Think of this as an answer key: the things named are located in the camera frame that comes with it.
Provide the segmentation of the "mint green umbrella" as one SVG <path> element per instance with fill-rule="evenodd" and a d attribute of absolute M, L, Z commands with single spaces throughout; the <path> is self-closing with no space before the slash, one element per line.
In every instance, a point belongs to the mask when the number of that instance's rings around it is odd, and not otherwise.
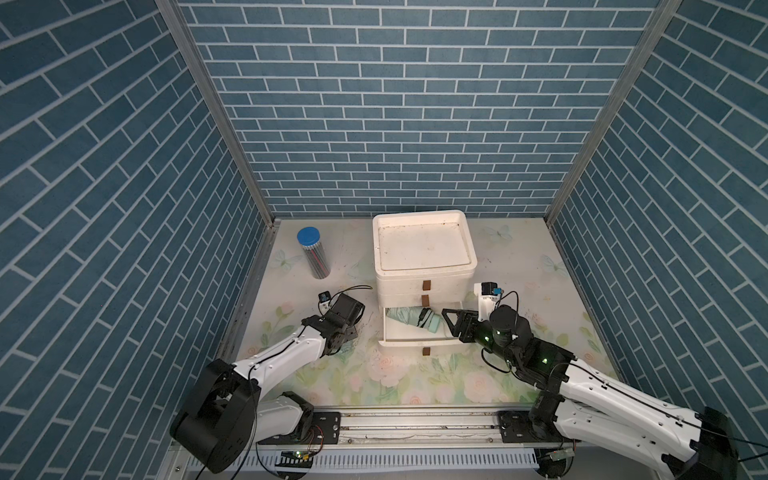
<path fill-rule="evenodd" d="M 404 325 L 436 333 L 442 317 L 429 307 L 395 307 L 385 310 L 386 317 Z"/>

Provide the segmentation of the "white bottom drawer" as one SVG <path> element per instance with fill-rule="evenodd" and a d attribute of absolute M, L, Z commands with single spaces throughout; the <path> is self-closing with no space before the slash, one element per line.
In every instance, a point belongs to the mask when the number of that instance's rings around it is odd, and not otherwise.
<path fill-rule="evenodd" d="M 387 349 L 421 352 L 423 347 L 430 347 L 434 354 L 438 351 L 459 351 L 465 344 L 454 338 L 446 322 L 442 323 L 436 333 L 401 324 L 386 317 L 383 308 L 382 338 L 379 344 Z"/>

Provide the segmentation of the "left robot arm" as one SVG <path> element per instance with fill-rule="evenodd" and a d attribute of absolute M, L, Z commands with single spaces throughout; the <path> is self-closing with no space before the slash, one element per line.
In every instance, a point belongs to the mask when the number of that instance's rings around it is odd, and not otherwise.
<path fill-rule="evenodd" d="M 311 402 L 290 391 L 273 400 L 264 397 L 296 371 L 355 340 L 364 312 L 365 305 L 348 294 L 324 292 L 320 313 L 303 319 L 282 341 L 234 363 L 213 360 L 177 412 L 171 437 L 213 474 L 244 462 L 243 453 L 263 440 L 307 446 L 324 440 L 313 423 Z"/>

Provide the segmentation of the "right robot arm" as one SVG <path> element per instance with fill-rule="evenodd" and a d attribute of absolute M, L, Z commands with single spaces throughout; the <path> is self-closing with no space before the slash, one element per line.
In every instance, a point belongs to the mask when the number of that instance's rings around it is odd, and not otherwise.
<path fill-rule="evenodd" d="M 508 305 L 488 318 L 445 309 L 451 334 L 501 359 L 508 373 L 536 388 L 529 411 L 542 439 L 585 441 L 656 471 L 662 479 L 735 479 L 739 454 L 728 417 L 654 398 L 536 337 Z"/>

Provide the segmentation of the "white plastic drawer cabinet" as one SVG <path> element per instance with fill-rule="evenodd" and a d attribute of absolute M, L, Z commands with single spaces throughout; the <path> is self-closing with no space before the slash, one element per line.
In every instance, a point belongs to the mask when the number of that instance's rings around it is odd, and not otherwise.
<path fill-rule="evenodd" d="M 460 309 L 478 265 L 466 216 L 459 210 L 378 215 L 373 220 L 380 309 L 423 307 L 441 315 Z M 429 291 L 422 290 L 431 281 Z"/>

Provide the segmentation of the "floral table mat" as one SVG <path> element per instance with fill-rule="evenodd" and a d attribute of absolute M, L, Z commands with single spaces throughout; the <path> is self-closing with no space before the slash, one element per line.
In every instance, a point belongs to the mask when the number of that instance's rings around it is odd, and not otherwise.
<path fill-rule="evenodd" d="M 250 357 L 285 339 L 302 319 L 317 313 L 319 293 L 353 285 L 314 282 L 303 288 L 293 282 L 261 288 L 236 357 Z M 617 375 L 572 285 L 516 282 L 505 291 L 506 304 L 521 307 L 535 336 L 571 351 L 611 377 Z M 429 355 L 381 346 L 383 319 L 376 293 L 355 290 L 351 294 L 365 305 L 357 338 L 338 353 L 288 376 L 272 390 L 273 395 L 291 390 L 316 406 L 459 406 L 534 400 L 533 387 L 476 345 L 462 344 L 455 351 Z"/>

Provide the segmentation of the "blue-lid clear straw canister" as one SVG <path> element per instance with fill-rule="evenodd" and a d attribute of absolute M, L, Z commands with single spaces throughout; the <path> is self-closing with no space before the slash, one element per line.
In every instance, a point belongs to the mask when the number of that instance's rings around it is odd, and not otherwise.
<path fill-rule="evenodd" d="M 297 233 L 297 241 L 304 251 L 312 276 L 327 278 L 331 269 L 321 242 L 321 235 L 315 227 L 304 227 Z"/>

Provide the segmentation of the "green circuit board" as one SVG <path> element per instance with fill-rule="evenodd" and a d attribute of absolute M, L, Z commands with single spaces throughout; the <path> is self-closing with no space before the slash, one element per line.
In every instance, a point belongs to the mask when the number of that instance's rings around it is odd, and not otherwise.
<path fill-rule="evenodd" d="M 277 469 L 301 468 L 310 469 L 313 465 L 314 455 L 306 451 L 282 451 L 275 464 Z"/>

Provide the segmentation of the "metal linear rail base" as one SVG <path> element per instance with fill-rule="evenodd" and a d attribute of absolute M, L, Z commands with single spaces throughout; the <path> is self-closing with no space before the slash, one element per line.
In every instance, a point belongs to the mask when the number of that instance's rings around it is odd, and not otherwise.
<path fill-rule="evenodd" d="M 275 437 L 263 440 L 235 462 L 213 474 L 174 440 L 164 462 L 165 479 L 193 473 L 228 477 L 236 472 L 264 470 L 283 479 L 304 474 L 386 473 L 411 470 L 532 469 L 545 477 L 568 472 L 581 452 L 599 446 L 534 434 L 526 410 L 493 408 L 315 409 L 313 423 L 325 439 L 311 445 L 289 444 Z M 310 469 L 277 469 L 282 451 L 314 455 Z"/>

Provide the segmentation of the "metal corner frame post left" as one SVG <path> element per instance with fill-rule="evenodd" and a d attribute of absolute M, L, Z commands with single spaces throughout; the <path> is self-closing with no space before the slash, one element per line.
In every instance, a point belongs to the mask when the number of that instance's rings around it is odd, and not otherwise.
<path fill-rule="evenodd" d="M 267 229 L 274 227 L 274 215 L 269 204 L 259 188 L 253 169 L 246 158 L 245 151 L 239 141 L 215 84 L 208 72 L 202 55 L 195 43 L 189 26 L 186 23 L 181 7 L 177 1 L 157 0 L 156 5 L 168 27 L 182 58 L 198 87 L 202 98 L 208 107 L 212 119 L 243 178 L 247 189 L 254 201 Z"/>

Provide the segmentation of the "metal corner frame post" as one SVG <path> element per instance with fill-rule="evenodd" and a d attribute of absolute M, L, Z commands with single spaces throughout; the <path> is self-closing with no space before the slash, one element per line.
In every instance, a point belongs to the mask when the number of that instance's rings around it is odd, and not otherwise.
<path fill-rule="evenodd" d="M 186 23 L 181 7 L 177 1 L 157 0 L 156 5 L 168 27 L 182 58 L 198 87 L 202 98 L 208 107 L 212 119 L 243 178 L 247 189 L 254 201 L 267 229 L 274 227 L 274 215 L 269 204 L 259 188 L 253 169 L 246 158 L 245 151 L 239 141 L 215 84 L 208 72 L 202 55 L 195 43 L 189 26 Z"/>
<path fill-rule="evenodd" d="M 550 231 L 554 230 L 555 223 L 564 210 L 568 198 L 590 164 L 598 146 L 603 141 L 609 127 L 616 118 L 632 87 L 639 78 L 643 67 L 648 62 L 681 3 L 681 0 L 661 0 L 650 15 L 637 45 L 630 53 L 622 72 L 609 93 L 605 105 L 598 113 L 591 130 L 585 137 L 581 149 L 574 157 L 574 161 L 565 175 L 552 204 L 546 211 L 545 223 Z"/>

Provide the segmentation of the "metal corner frame post right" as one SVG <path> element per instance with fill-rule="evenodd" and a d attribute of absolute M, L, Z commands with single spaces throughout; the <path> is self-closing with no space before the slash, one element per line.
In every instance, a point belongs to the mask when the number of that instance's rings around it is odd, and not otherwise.
<path fill-rule="evenodd" d="M 622 72 L 609 93 L 605 105 L 598 113 L 591 130 L 585 137 L 581 149 L 574 157 L 574 161 L 565 175 L 552 204 L 546 211 L 545 223 L 550 231 L 554 230 L 555 223 L 564 210 L 568 198 L 590 164 L 598 146 L 603 141 L 609 127 L 616 118 L 632 87 L 639 78 L 643 67 L 648 62 L 681 3 L 681 0 L 661 0 L 650 15 L 637 45 L 630 53 Z"/>

